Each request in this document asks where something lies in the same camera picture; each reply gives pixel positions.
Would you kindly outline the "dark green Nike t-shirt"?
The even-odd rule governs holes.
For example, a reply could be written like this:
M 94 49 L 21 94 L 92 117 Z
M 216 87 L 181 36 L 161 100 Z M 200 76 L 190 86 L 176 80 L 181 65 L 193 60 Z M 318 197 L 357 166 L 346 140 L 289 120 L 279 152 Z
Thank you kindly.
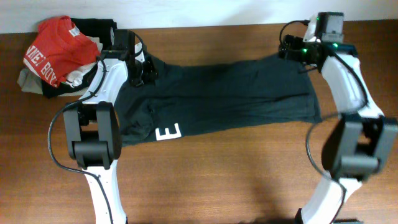
M 125 146 L 321 120 L 315 90 L 298 62 L 277 55 L 218 65 L 153 62 L 158 78 L 140 87 L 125 83 L 115 102 Z

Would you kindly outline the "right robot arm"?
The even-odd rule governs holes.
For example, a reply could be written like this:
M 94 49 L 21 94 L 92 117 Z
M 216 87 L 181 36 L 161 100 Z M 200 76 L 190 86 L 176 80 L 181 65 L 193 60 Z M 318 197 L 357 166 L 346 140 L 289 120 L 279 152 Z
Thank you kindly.
M 343 42 L 343 23 L 342 12 L 318 12 L 301 21 L 307 26 L 303 37 L 279 36 L 281 58 L 311 65 L 326 80 L 337 111 L 322 120 L 339 119 L 322 149 L 321 167 L 310 152 L 310 135 L 305 137 L 307 157 L 322 177 L 294 223 L 339 223 L 343 205 L 383 170 L 397 138 L 397 119 L 385 117 L 374 102 L 356 47 Z

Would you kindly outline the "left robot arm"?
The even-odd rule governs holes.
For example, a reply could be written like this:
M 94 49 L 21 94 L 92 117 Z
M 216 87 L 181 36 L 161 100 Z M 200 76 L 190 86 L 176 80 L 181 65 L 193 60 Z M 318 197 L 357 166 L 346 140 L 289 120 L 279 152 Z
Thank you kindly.
M 118 29 L 112 46 L 101 52 L 87 91 L 63 109 L 68 153 L 87 179 L 96 223 L 128 222 L 117 179 L 122 140 L 114 104 L 119 91 L 125 83 L 139 88 L 158 77 L 143 39 Z

